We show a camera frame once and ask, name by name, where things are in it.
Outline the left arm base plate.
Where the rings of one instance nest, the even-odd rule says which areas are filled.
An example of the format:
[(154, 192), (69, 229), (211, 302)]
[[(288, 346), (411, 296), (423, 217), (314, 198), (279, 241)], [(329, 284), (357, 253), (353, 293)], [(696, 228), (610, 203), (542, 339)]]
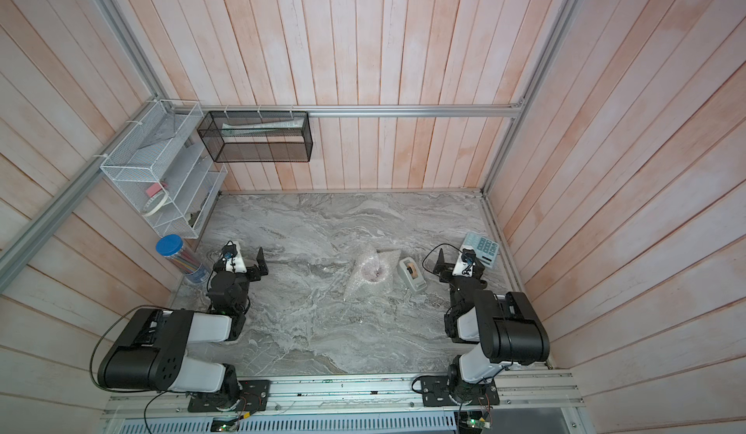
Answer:
[(189, 413), (240, 412), (254, 414), (266, 410), (271, 382), (237, 380), (224, 383), (217, 392), (190, 395)]

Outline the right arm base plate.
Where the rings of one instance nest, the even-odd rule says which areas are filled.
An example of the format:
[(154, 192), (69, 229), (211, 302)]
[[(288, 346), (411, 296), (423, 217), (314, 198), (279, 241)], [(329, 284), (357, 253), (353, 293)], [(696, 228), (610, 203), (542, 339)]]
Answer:
[(497, 389), (488, 383), (464, 383), (448, 376), (423, 375), (413, 379), (411, 387), (421, 395), (426, 407), (493, 407), (499, 404)]

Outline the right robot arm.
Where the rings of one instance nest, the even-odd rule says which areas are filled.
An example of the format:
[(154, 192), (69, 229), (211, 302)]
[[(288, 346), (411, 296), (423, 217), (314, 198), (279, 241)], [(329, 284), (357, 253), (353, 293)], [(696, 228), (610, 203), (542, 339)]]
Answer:
[(444, 315), (446, 335), (472, 349), (455, 357), (448, 376), (423, 383), (426, 395), (448, 395), (457, 405), (493, 399), (488, 389), (508, 366), (545, 363), (550, 356), (550, 339), (528, 296), (509, 291), (498, 295), (483, 279), (485, 265), (473, 249), (462, 248), (458, 260), (450, 263), (438, 253), (429, 272), (448, 284), (450, 306)]

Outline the white tape dispenser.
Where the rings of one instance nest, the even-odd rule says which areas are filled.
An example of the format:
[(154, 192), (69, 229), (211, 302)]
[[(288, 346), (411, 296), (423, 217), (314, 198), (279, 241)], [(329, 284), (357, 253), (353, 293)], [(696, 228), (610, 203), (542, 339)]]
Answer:
[(427, 289), (427, 281), (412, 257), (400, 259), (396, 271), (402, 284), (409, 290), (421, 293)]

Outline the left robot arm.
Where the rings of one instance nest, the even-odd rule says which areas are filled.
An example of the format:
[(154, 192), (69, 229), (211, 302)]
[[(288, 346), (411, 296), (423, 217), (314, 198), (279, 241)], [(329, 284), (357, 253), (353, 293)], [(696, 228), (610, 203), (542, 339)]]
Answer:
[(89, 370), (94, 385), (112, 393), (186, 393), (194, 411), (233, 409), (247, 394), (235, 367), (191, 357), (188, 346), (236, 341), (251, 307), (250, 285), (268, 274), (263, 249), (248, 265), (240, 246), (227, 242), (208, 280), (208, 310), (135, 308), (98, 368)]

